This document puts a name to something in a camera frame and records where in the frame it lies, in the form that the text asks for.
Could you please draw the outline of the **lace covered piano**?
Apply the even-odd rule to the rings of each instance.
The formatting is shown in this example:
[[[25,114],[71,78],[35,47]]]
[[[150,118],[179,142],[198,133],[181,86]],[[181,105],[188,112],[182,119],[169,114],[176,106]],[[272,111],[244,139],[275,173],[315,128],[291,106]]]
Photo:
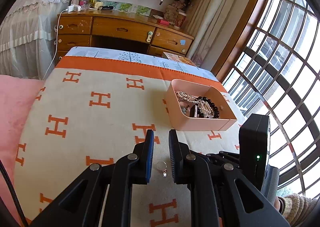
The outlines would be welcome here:
[[[17,0],[1,23],[1,74],[42,79],[54,68],[55,27],[70,0]]]

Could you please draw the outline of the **light blue bed sheet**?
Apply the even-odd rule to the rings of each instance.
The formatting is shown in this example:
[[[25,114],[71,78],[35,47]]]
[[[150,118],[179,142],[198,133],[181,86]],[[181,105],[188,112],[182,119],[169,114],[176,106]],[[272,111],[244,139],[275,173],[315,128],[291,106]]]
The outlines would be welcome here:
[[[147,64],[151,66],[157,66],[160,68],[184,72],[186,74],[200,76],[218,82],[217,78],[210,71],[198,68],[197,66],[192,66],[182,62],[172,61],[170,59],[130,51],[77,46],[69,50],[66,53],[66,56],[112,59],[131,63]]]

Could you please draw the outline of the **red small box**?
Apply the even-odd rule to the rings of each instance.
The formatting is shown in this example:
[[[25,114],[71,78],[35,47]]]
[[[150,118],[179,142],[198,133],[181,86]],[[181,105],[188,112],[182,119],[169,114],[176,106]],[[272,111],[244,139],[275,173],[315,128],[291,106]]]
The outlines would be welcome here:
[[[157,23],[159,23],[160,25],[164,25],[164,26],[170,25],[170,23],[164,19],[157,19]]]

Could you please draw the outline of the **wooden desk with drawers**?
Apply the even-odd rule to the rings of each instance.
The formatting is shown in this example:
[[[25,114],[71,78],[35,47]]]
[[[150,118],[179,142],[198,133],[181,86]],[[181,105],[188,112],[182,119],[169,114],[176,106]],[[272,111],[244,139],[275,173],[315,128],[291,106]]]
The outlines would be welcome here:
[[[161,57],[163,53],[186,56],[194,37],[153,18],[112,10],[62,13],[57,26],[59,62],[76,46],[131,51]]]

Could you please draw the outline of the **floral curtain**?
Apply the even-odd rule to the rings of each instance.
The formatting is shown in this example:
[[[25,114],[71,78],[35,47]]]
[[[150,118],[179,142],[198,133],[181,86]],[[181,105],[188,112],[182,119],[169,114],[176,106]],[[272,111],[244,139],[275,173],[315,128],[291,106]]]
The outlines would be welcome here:
[[[186,31],[194,37],[188,58],[200,67],[209,54],[234,0],[198,0],[187,18]]]

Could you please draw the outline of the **barred window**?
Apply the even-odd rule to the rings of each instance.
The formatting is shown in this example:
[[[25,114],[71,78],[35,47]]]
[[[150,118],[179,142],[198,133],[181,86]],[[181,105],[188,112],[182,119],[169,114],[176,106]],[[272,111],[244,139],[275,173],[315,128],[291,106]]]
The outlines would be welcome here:
[[[223,85],[245,117],[270,118],[278,194],[319,197],[319,20],[306,0],[263,0]]]

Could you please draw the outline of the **orange beige H-pattern blanket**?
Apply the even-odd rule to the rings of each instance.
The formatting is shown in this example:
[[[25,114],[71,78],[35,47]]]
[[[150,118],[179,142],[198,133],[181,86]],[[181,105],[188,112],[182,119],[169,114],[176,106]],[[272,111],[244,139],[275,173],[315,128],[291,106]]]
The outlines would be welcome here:
[[[227,131],[180,131],[178,139],[207,154],[239,150],[245,118],[221,83],[147,64],[64,57],[46,80],[25,123],[15,166],[15,190],[33,220],[90,164],[109,165],[133,151],[146,132],[155,134],[152,176],[135,185],[132,226],[189,226],[190,193],[164,177],[172,128],[165,94],[173,79],[217,88],[236,122]]]

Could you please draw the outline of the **white power adapter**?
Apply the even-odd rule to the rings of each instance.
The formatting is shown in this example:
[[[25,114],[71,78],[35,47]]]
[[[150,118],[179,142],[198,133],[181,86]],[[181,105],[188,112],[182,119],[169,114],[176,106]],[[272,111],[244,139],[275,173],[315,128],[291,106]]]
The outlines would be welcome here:
[[[72,4],[70,6],[68,6],[67,8],[67,12],[70,13],[70,12],[80,12],[81,11],[81,6],[80,5],[75,5],[75,4]]]

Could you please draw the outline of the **pink jewelry tray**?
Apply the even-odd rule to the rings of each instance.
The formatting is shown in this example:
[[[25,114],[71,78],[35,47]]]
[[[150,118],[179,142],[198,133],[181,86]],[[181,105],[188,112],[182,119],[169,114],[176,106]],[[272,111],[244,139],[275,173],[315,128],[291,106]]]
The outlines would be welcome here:
[[[202,97],[197,103],[179,102],[175,91]],[[172,127],[180,131],[225,131],[236,122],[236,116],[225,96],[214,87],[174,79],[167,90],[165,101]],[[190,108],[198,107],[198,118],[189,117]]]

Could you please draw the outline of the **gold rhinestone hair comb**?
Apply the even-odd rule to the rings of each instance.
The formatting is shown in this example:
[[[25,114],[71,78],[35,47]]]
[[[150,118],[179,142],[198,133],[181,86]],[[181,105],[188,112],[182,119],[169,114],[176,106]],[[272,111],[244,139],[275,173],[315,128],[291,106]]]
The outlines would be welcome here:
[[[179,102],[197,104],[202,100],[202,97],[196,97],[183,91],[175,91],[175,94]]]

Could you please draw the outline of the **orange magazine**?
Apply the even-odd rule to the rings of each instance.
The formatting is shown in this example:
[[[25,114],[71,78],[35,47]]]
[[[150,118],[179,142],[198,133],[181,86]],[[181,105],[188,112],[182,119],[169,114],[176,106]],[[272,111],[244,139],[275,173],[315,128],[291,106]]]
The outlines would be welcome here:
[[[191,66],[196,66],[189,58],[183,55],[176,55],[173,53],[163,52],[162,57],[171,61],[180,62],[180,63],[188,64]]]

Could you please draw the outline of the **pink smart watch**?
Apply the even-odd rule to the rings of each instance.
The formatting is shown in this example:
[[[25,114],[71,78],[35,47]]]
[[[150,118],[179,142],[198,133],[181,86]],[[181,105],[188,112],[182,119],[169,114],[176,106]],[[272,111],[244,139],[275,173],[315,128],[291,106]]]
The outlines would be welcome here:
[[[198,107],[197,107],[197,105],[193,105],[190,108],[189,117],[198,118]]]

